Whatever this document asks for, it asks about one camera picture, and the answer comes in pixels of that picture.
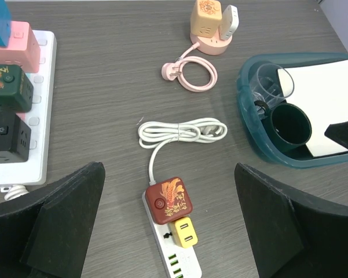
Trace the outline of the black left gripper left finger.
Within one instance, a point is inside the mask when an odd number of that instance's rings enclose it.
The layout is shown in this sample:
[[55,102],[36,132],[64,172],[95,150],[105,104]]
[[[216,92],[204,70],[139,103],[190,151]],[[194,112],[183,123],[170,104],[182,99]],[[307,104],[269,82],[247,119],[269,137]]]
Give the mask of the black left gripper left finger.
[[91,162],[0,203],[0,277],[80,277],[104,181]]

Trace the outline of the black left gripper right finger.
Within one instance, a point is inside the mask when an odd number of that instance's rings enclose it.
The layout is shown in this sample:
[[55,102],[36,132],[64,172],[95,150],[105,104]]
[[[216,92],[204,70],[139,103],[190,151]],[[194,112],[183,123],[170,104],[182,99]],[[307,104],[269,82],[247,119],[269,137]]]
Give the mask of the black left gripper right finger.
[[259,277],[348,277],[348,206],[242,163],[235,184]]

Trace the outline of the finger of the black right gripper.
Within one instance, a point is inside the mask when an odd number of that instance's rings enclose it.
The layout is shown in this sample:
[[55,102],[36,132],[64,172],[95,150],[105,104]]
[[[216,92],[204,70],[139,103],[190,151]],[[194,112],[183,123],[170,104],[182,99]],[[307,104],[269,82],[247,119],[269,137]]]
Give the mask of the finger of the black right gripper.
[[329,125],[324,135],[348,149],[348,121]]

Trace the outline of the long white power strip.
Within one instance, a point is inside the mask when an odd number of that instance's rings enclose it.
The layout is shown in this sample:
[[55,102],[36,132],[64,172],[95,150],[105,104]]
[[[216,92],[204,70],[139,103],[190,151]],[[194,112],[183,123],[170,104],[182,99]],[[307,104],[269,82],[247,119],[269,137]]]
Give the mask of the long white power strip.
[[34,101],[30,112],[20,115],[31,128],[29,157],[26,162],[0,163],[0,187],[46,181],[57,40],[51,31],[35,30],[34,35],[41,50],[39,71],[27,75],[34,86]]

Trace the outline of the black cube adapter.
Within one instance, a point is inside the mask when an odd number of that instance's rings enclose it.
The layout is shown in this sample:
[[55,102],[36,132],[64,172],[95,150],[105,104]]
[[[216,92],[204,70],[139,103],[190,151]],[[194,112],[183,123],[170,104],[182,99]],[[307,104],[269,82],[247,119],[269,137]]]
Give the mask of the black cube adapter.
[[31,128],[14,112],[0,112],[0,164],[26,162]]

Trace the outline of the yellow usb plug adapter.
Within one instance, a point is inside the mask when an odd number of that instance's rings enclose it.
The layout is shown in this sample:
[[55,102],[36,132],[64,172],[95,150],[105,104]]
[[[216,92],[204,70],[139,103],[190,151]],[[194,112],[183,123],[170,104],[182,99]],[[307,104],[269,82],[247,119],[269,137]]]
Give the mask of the yellow usb plug adapter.
[[179,218],[169,224],[174,242],[182,248],[190,248],[198,243],[198,238],[189,217]]

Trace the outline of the small white usb power strip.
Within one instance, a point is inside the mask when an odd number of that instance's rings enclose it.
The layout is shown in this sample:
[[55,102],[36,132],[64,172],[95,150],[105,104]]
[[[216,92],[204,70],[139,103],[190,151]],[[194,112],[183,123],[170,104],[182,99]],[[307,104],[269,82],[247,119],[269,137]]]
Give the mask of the small white usb power strip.
[[145,200],[145,192],[142,201],[160,252],[166,277],[170,278],[195,278],[202,277],[202,269],[193,247],[182,248],[174,243],[173,234],[168,224],[158,225],[154,222]]

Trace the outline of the red carp cube adapter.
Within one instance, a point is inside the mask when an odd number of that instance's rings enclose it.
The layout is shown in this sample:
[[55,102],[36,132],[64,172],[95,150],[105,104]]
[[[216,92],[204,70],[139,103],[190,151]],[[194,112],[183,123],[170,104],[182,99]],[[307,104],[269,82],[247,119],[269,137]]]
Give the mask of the red carp cube adapter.
[[145,200],[153,221],[159,225],[189,215],[193,210],[188,191],[179,177],[149,186],[145,191]]

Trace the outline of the green dragon cube adapter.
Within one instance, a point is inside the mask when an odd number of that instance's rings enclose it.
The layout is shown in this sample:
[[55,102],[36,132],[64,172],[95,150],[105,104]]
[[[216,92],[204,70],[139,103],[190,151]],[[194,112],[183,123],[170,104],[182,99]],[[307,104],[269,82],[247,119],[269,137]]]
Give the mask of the green dragon cube adapter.
[[0,111],[29,112],[33,93],[34,87],[20,66],[0,64]]

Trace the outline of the pink cube adapter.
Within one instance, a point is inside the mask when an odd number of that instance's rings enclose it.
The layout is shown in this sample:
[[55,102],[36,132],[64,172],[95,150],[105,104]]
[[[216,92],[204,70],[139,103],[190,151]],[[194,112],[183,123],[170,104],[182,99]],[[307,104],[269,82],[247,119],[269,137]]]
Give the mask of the pink cube adapter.
[[28,22],[12,21],[7,47],[0,47],[0,64],[20,66],[25,73],[37,73],[41,49]]

